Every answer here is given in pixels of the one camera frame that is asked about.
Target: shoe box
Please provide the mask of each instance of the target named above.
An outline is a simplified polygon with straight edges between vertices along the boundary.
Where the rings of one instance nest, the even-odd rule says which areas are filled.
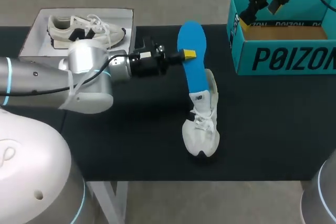
[[[239,14],[248,4],[231,0],[227,23],[238,75],[336,74],[336,13],[320,0],[290,0],[275,15],[264,8],[243,29]]]

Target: gray floor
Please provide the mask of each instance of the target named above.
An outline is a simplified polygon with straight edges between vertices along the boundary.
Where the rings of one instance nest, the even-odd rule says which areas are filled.
[[[29,26],[46,7],[128,7],[136,25],[226,23],[229,0],[0,0],[0,26]],[[127,224],[300,223],[299,182],[132,182]]]

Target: shoe tongue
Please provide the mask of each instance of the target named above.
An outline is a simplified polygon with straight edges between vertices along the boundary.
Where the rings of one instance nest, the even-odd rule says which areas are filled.
[[[211,114],[211,98],[208,90],[190,93],[189,96],[198,112],[205,115]]]
[[[84,23],[84,24],[87,24],[87,25],[90,24],[90,21],[85,19],[85,18],[81,18],[81,17],[77,17],[77,16],[71,16],[70,26],[72,26],[74,21],[78,21],[78,22],[81,22],[81,23]]]

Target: teal box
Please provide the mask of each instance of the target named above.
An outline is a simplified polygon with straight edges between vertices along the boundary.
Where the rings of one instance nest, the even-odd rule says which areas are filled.
[[[336,0],[325,1],[336,7]],[[239,14],[247,6],[248,0],[231,0],[227,22],[239,75],[336,74],[336,12],[320,0],[290,0],[275,15],[264,8],[251,26],[317,26],[325,39],[246,40]]]

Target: table leg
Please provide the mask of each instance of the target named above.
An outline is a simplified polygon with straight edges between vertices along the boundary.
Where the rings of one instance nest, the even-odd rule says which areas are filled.
[[[110,182],[88,182],[109,224],[125,224],[128,183],[119,183],[116,196]],[[118,186],[120,186],[120,196],[118,196]]]

